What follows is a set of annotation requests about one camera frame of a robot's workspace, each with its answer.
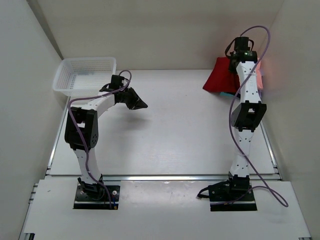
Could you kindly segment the red t shirt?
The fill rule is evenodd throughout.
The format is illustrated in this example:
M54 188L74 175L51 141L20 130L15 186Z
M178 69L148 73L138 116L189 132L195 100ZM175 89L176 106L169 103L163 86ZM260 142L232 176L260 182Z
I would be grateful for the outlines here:
M209 93L235 94L240 87L239 77L229 71L230 60L227 57L218 57L214 68L202 89Z

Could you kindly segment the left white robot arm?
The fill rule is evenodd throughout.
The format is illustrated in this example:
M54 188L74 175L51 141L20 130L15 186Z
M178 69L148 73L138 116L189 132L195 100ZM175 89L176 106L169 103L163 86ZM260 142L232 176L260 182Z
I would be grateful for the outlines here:
M107 86L102 87L98 96L75 98L68 104L64 140L76 154L82 191L93 200L109 199L111 195L103 183L95 147L99 139L98 118L118 103L125 104L129 110L148 107L132 87L115 90Z

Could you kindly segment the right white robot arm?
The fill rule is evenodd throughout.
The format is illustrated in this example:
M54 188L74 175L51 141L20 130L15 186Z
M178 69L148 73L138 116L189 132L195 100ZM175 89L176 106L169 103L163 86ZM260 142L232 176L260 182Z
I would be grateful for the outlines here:
M197 198L213 203L227 204L242 196L248 201L250 193L248 157L254 131L259 126L267 106L259 96L255 65L258 55L253 50L254 41L247 36L236 37L225 50L225 56L216 60L215 66L203 86L210 93L233 94L240 99L229 113L229 128L234 131L236 157L230 167L228 179L202 189Z

